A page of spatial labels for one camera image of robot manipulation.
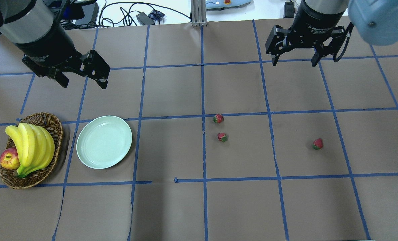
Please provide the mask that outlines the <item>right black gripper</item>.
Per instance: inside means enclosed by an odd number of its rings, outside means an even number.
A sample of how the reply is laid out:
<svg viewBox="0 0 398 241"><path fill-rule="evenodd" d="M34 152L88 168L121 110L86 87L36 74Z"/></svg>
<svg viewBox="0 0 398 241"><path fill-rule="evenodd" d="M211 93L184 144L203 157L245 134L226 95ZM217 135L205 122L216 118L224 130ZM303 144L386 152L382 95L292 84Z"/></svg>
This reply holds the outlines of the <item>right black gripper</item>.
<svg viewBox="0 0 398 241"><path fill-rule="evenodd" d="M313 67L327 55L332 55L334 62L340 61L354 29L353 23L349 23L347 28L335 27L344 12L345 2L301 2L292 26L289 29L274 26L265 42L265 52L272 56L272 65L276 66L280 56L294 47L314 46ZM332 40L324 45L328 38Z"/></svg>

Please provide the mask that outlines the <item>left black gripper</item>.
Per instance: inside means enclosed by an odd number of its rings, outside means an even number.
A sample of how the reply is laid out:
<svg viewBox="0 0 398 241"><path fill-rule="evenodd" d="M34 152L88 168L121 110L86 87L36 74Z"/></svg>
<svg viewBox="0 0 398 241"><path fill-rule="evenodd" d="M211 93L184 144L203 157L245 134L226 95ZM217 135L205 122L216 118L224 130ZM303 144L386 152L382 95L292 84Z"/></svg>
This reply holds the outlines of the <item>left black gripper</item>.
<svg viewBox="0 0 398 241"><path fill-rule="evenodd" d="M38 77L46 76L67 88L69 79L62 70L92 78L101 89L107 88L110 72L107 62L96 50L81 55L60 24L53 24L38 40L14 44L24 53L22 62Z"/></svg>

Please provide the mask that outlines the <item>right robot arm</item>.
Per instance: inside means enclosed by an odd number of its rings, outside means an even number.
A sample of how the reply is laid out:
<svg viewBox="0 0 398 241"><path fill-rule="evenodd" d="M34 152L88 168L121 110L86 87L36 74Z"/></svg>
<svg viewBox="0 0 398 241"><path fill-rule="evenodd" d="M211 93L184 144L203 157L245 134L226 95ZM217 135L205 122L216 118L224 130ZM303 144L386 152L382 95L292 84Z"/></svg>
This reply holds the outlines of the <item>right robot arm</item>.
<svg viewBox="0 0 398 241"><path fill-rule="evenodd" d="M302 0L290 28L272 28L265 52L273 65L280 55L299 48L315 50L313 67L328 55L337 62L354 28L371 45L398 42L398 0Z"/></svg>

